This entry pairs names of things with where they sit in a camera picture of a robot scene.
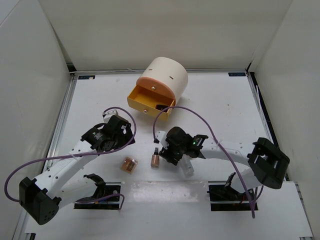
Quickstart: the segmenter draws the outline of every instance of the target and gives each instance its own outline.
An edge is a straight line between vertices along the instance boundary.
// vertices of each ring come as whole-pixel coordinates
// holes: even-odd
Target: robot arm
[[[20,204],[39,225],[49,222],[60,208],[70,203],[85,197],[94,200],[104,196],[105,182],[95,174],[68,182],[87,163],[97,158],[98,153],[121,148],[132,138],[131,124],[118,116],[117,111],[107,112],[103,117],[104,123],[87,131],[69,152],[71,158],[59,160],[34,179],[26,177],[20,182]]]
[[[213,138],[206,135],[192,137],[180,127],[173,127],[167,134],[158,131],[156,138],[162,145],[159,155],[174,165],[178,164],[183,155],[191,158],[229,160]],[[261,185],[272,189],[281,188],[290,160],[268,139],[260,137],[253,145],[227,141],[221,144],[236,163],[250,167],[241,173],[248,189]],[[225,187],[238,193],[245,191],[238,175],[234,173],[230,175]]]

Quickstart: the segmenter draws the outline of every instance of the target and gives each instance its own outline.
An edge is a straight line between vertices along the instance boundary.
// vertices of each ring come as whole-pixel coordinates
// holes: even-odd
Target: cylindrical container
[[[157,57],[138,78],[127,101],[131,108],[155,117],[165,107],[177,104],[187,84],[188,73],[180,63]],[[167,120],[171,111],[159,118]]]

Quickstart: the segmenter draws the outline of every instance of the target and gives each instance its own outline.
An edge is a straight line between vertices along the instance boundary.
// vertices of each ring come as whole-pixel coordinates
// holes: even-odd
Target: black sticker
[[[96,75],[83,75],[83,76],[78,76],[78,80],[83,80],[83,79],[95,79]]]
[[[229,77],[245,77],[245,72],[228,72]]]

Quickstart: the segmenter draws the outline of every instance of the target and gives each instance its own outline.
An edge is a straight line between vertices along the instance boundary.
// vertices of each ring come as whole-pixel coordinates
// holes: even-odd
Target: white wall
[[[294,0],[256,70],[279,145],[320,239],[320,1]]]
[[[254,69],[292,0],[40,0],[77,70]]]
[[[22,163],[46,154],[70,79],[54,32],[38,1],[21,0],[12,10],[14,6],[0,3],[2,240],[12,238],[22,209],[5,197],[5,179]],[[33,177],[37,170],[39,165],[18,172],[9,184],[10,194],[18,198],[20,180]]]

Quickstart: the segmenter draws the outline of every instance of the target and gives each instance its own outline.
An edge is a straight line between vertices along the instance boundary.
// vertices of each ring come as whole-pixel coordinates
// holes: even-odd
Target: small brown bottle
[[[151,167],[158,168],[159,167],[159,148],[154,149],[154,153],[151,158]]]

